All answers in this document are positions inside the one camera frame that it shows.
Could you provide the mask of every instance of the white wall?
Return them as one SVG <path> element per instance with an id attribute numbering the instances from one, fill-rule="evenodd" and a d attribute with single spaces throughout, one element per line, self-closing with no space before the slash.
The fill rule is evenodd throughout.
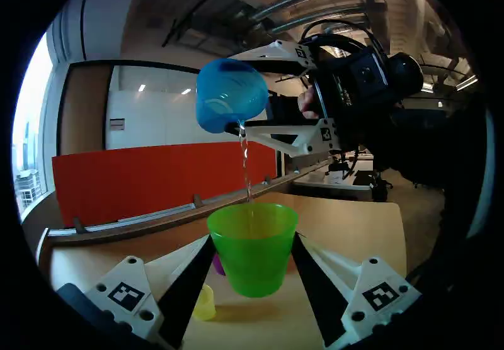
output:
<path id="1" fill-rule="evenodd" d="M 211 142 L 233 142 L 228 133 L 209 133 L 196 122 L 195 95 L 112 91 L 107 118 L 125 118 L 124 131 L 106 131 L 106 148 L 119 149 Z"/>
<path id="2" fill-rule="evenodd" d="M 235 142 L 228 133 L 209 133 L 196 121 L 196 76 L 148 67 L 116 67 L 117 88 L 111 86 L 107 105 L 106 148 Z M 145 84 L 143 92 L 138 92 Z M 111 118 L 124 118 L 122 131 L 110 130 Z M 266 119 L 263 111 L 254 119 Z"/>

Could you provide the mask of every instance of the ceiling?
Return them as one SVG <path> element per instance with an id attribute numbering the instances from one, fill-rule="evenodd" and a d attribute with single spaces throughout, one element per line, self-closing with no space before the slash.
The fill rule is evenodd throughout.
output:
<path id="1" fill-rule="evenodd" d="M 138 32 L 153 34 L 150 42 L 161 45 L 174 21 L 180 21 L 199 0 L 137 0 L 130 9 L 130 19 L 123 42 Z M 464 47 L 450 36 L 439 17 L 425 0 L 307 0 L 270 13 L 257 21 L 253 15 L 279 0 L 208 0 L 193 14 L 190 26 L 171 38 L 170 44 L 182 44 L 220 57 L 268 44 L 274 39 L 298 41 L 305 27 L 279 26 L 303 16 L 322 11 L 344 9 L 345 19 L 362 22 L 384 43 L 390 55 L 406 52 L 424 67 L 424 81 L 433 83 L 435 91 L 453 91 L 453 86 L 471 76 Z M 315 28 L 315 32 L 324 28 Z M 344 35 L 363 43 L 362 31 L 346 30 Z"/>

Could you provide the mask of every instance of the wall sign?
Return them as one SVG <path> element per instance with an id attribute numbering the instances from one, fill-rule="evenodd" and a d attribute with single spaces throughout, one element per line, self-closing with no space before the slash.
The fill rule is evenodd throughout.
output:
<path id="1" fill-rule="evenodd" d="M 124 131 L 124 118 L 110 119 L 110 131 Z"/>

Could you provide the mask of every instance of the building outside window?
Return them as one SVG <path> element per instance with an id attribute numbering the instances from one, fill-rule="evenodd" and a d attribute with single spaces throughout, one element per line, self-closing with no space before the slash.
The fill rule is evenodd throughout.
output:
<path id="1" fill-rule="evenodd" d="M 40 117 L 45 90 L 52 72 L 46 35 L 40 39 L 21 85 L 12 134 L 12 174 L 20 215 L 47 187 L 41 183 L 43 165 L 38 162 Z"/>

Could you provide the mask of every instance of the desk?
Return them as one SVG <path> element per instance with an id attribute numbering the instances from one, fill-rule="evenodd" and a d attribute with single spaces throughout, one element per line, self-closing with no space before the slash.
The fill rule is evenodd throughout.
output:
<path id="1" fill-rule="evenodd" d="M 357 171 L 372 171 L 373 160 L 357 160 L 355 163 L 355 172 L 347 177 L 344 181 L 335 182 L 331 175 L 326 176 L 325 173 L 329 171 L 329 166 L 324 166 L 317 171 L 306 174 L 303 177 L 296 179 L 294 186 L 306 186 L 311 188 L 330 189 L 337 192 L 348 191 L 349 193 L 356 193 L 359 195 L 359 200 L 372 200 L 371 188 L 369 186 L 354 185 L 355 174 Z"/>
<path id="2" fill-rule="evenodd" d="M 268 193 L 256 201 L 293 208 L 299 214 L 297 230 L 329 250 L 357 262 L 378 255 L 399 274 L 406 274 L 403 223 L 399 207 L 394 203 L 326 200 L 281 193 Z M 55 247 L 51 284 L 58 289 L 64 283 L 74 283 L 86 291 L 124 257 L 135 255 L 147 262 L 152 287 L 150 276 L 163 279 L 160 278 L 162 260 L 157 258 L 207 233 L 205 219 L 201 219 L 135 239 Z M 184 338 L 186 350 L 322 348 L 315 318 L 292 264 L 282 287 L 262 299 L 235 294 L 226 278 L 216 275 L 212 269 L 206 283 L 214 290 L 217 316 L 210 322 L 191 319 Z"/>

